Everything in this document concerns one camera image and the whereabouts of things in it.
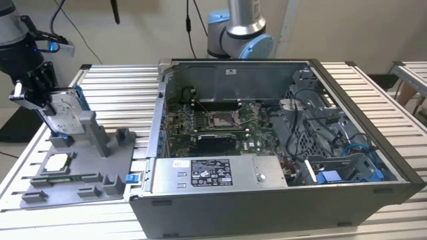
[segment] warning label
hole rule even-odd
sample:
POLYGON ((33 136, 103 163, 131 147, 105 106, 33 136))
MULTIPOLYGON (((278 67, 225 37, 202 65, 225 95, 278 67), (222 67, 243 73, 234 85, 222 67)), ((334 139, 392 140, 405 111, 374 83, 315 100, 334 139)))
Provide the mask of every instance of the warning label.
POLYGON ((234 185, 230 159, 191 160, 191 185, 195 187, 234 185))

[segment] blue tab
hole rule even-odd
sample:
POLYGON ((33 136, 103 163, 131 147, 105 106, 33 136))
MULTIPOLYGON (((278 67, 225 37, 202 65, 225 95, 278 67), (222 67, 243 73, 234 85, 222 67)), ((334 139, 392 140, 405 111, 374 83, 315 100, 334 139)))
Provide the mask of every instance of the blue tab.
POLYGON ((139 174, 126 175, 125 182, 127 184, 138 184, 141 182, 141 175, 139 174))

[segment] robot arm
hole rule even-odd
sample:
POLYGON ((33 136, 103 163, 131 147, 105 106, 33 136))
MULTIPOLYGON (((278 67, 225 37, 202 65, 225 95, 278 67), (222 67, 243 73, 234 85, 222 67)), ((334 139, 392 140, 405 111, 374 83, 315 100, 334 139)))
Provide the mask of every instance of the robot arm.
POLYGON ((63 36, 37 29, 31 18, 21 16, 11 0, 0 0, 0 71, 10 75, 15 91, 10 99, 23 107, 55 115, 51 91, 58 87, 54 64, 42 53, 58 49, 39 49, 38 41, 69 45, 63 36))
POLYGON ((229 9, 209 15, 207 53, 213 58, 262 59, 274 49, 261 0, 229 0, 229 9))

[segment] slotted aluminum rail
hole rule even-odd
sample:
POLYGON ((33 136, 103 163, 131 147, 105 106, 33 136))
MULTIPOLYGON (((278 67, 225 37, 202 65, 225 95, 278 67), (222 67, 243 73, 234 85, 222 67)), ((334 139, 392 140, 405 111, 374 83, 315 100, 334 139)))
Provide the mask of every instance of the slotted aluminum rail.
MULTIPOLYGON (((427 129, 396 103, 357 66, 345 62, 322 63, 373 123, 427 181, 427 129)), ((130 127, 138 134, 131 172, 146 169, 146 151, 158 91, 158 66, 95 65, 75 78, 85 89, 99 124, 109 131, 130 127)), ((61 237, 145 239, 145 231, 125 200, 22 210, 22 192, 43 162, 51 143, 42 126, 0 185, 0 239, 61 237)), ((231 240, 309 239, 426 239, 427 189, 401 205, 384 207, 358 227, 344 227, 225 237, 231 240)))
POLYGON ((427 61, 397 61, 390 71, 427 97, 427 61))

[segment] white wall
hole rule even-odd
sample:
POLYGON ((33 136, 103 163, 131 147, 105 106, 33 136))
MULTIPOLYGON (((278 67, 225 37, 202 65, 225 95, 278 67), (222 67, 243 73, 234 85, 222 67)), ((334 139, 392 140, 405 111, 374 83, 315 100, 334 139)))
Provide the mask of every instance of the white wall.
MULTIPOLYGON (((30 15, 38 28, 50 31, 50 19, 58 7, 54 0, 14 0, 22 15, 30 15)), ((227 8, 227 0, 197 0, 205 24, 213 10, 227 8)), ((279 38, 287 0, 262 0, 267 32, 279 38)), ((193 58, 186 32, 186 0, 119 0, 121 25, 117 25, 110 0, 67 0, 63 9, 105 64, 157 64, 161 58, 193 58)), ((207 55, 207 37, 194 1, 190 0, 191 37, 197 56, 207 55)), ((55 31, 77 45, 75 57, 47 54, 59 82, 66 86, 82 64, 98 64, 85 42, 61 13, 55 31)), ((0 73, 0 108, 15 107, 9 95, 13 83, 0 73)))
POLYGON ((427 0, 301 0, 286 58, 354 61, 388 73, 393 61, 427 60, 427 0))

